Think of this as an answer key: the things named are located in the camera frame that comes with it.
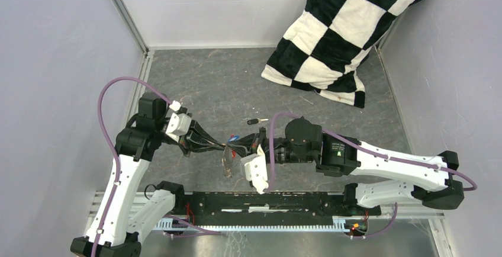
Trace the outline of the metal key holder plate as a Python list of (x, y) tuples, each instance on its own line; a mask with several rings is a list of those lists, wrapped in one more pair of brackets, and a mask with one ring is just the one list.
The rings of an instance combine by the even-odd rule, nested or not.
[(231, 157), (231, 151), (232, 148), (229, 147), (229, 145), (226, 145), (224, 150), (223, 150), (223, 156), (221, 159), (221, 163), (223, 166), (223, 171), (224, 171), (224, 176), (226, 178), (231, 178), (233, 176), (233, 162), (234, 159)]

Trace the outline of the black head key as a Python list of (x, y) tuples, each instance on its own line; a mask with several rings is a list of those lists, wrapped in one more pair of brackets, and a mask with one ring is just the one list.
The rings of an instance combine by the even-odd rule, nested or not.
[(262, 123), (262, 122), (265, 122), (265, 121), (268, 121), (267, 118), (253, 118), (253, 119), (250, 119), (250, 120), (247, 120), (247, 125), (255, 125), (255, 124), (259, 124), (259, 123)]

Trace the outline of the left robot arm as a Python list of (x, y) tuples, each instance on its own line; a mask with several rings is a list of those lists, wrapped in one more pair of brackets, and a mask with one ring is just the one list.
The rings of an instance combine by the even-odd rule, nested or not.
[(111, 177), (103, 201), (90, 228), (83, 237), (72, 240), (70, 251), (76, 256), (140, 256), (142, 244), (158, 222), (169, 212), (186, 214), (179, 223), (196, 230), (199, 235), (214, 231), (195, 225), (195, 213), (185, 198), (181, 184), (162, 181), (153, 195), (135, 214), (131, 208), (139, 183), (164, 143), (178, 145), (190, 154), (181, 140), (196, 123), (180, 102), (166, 102), (153, 92), (139, 99), (139, 109), (117, 135)]

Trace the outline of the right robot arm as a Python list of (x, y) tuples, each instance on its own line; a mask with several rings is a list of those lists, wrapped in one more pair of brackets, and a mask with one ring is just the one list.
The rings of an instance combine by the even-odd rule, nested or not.
[(377, 176), (381, 182), (345, 186), (342, 207), (349, 214), (382, 204), (420, 202), (437, 210), (457, 209), (465, 198), (458, 174), (458, 155), (445, 151), (417, 156), (373, 146), (344, 137), (313, 124), (304, 117), (292, 119), (283, 137), (271, 128), (241, 139), (228, 147), (240, 156), (242, 175), (260, 194), (275, 187), (280, 163), (312, 163), (325, 176)]

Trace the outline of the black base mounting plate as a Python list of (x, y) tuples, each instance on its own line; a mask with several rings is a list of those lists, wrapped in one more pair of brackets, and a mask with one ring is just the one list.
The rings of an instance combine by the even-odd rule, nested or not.
[(197, 226), (324, 226), (333, 217), (379, 216), (381, 208), (349, 205), (331, 192), (193, 192), (177, 198), (170, 213)]

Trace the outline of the black white checkered blanket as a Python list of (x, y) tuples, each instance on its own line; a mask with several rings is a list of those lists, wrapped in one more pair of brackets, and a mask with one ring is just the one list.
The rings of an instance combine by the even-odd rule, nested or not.
[(262, 78), (356, 108), (365, 106), (357, 68), (409, 6), (422, 0), (307, 0)]

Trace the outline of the aluminium frame rail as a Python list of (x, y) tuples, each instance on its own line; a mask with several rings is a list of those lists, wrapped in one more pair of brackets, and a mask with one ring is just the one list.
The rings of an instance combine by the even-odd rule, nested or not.
[(150, 51), (150, 48), (146, 44), (143, 36), (141, 35), (141, 32), (137, 27), (136, 23), (134, 22), (133, 17), (131, 16), (129, 10), (127, 9), (125, 2), (123, 0), (112, 0), (112, 2), (116, 10), (118, 11), (120, 17), (123, 19), (127, 29), (131, 33), (137, 46), (143, 52), (144, 55), (147, 55), (148, 52)]

